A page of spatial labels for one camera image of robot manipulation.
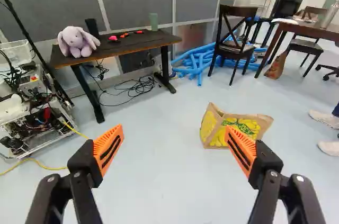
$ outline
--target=purple stuffed bunny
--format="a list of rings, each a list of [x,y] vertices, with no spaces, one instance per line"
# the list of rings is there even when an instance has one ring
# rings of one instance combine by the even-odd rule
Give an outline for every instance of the purple stuffed bunny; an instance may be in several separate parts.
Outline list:
[[[71,53],[75,58],[88,57],[92,50],[100,46],[100,41],[96,37],[76,26],[68,26],[59,32],[58,43],[65,56]]]

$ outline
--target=person's foot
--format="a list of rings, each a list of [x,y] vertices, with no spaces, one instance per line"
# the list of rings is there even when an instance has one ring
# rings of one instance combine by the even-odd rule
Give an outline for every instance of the person's foot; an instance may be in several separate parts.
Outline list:
[[[335,117],[332,114],[323,114],[315,110],[310,110],[308,114],[314,120],[322,122],[335,130],[339,130],[339,117]]]
[[[319,142],[318,147],[331,156],[339,156],[339,142]]]

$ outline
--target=gray floor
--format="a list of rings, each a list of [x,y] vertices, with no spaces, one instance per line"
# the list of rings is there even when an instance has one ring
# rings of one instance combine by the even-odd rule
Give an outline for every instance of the gray floor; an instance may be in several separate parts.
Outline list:
[[[289,34],[281,50],[290,39]],[[318,63],[339,65],[339,48],[328,41],[319,43],[326,51]],[[252,71],[241,76],[239,71],[229,87],[230,68],[216,68],[209,78],[205,75],[202,87],[195,80],[176,79],[174,95],[157,86],[129,104],[104,108],[103,124],[95,122],[86,97],[75,98],[75,117],[85,135],[96,138],[118,123],[124,129],[125,141],[102,185],[93,191],[104,223],[246,223],[256,191],[229,150],[205,150],[199,139],[208,102],[227,112],[272,116],[274,122],[263,140],[283,159],[283,174],[309,177],[327,223],[337,223],[339,158],[325,155],[316,145],[320,140],[337,140],[337,131],[312,120],[307,112],[332,110],[338,101],[339,79],[322,81],[326,69],[313,69],[301,78],[303,58],[291,52],[279,80],[263,75],[255,79]],[[103,102],[113,100],[107,97]],[[72,136],[36,158],[49,166],[64,166],[83,142]],[[0,162],[0,171],[10,166]],[[38,182],[51,173],[25,163],[0,177],[1,222],[24,223]],[[280,203],[274,223],[286,220]],[[65,223],[76,223],[71,203]]]

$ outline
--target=yellow printed bag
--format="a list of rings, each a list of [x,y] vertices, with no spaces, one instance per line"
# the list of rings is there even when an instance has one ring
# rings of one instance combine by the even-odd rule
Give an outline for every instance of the yellow printed bag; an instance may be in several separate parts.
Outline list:
[[[261,139],[273,118],[264,114],[230,114],[209,103],[201,121],[200,139],[204,148],[228,148],[225,126],[230,125],[253,141]]]

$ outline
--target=wooden table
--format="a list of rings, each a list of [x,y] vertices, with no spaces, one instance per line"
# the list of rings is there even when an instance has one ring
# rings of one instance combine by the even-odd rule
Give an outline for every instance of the wooden table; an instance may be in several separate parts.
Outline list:
[[[320,38],[325,40],[332,40],[334,42],[339,42],[339,25],[330,24],[326,29],[323,29],[320,28],[319,22],[314,24],[306,22],[298,23],[299,24],[279,23],[279,26],[273,36],[271,44],[267,49],[267,52],[263,57],[263,60],[254,76],[255,78],[259,77],[261,70],[264,68],[267,59],[269,58],[273,48],[275,47],[270,61],[273,60],[287,32],[294,32],[297,35],[308,36],[311,38]]]
[[[182,39],[166,33],[162,30],[151,32],[144,30],[144,34],[130,34],[126,38],[119,39],[120,42],[109,42],[108,38],[111,35],[120,36],[123,33],[106,34],[100,36],[101,45],[89,57],[73,58],[71,56],[65,57],[58,45],[53,45],[50,65],[54,68],[63,68],[71,66],[76,78],[78,79],[82,89],[90,100],[95,117],[98,123],[105,121],[102,113],[99,100],[96,92],[92,91],[86,82],[86,79],[80,70],[80,65],[84,62],[95,61],[107,57],[121,56],[127,53],[134,53],[138,51],[161,48],[161,59],[163,74],[154,73],[154,76],[169,89],[171,93],[176,93],[176,89],[169,83],[168,77],[168,46],[180,42]]]

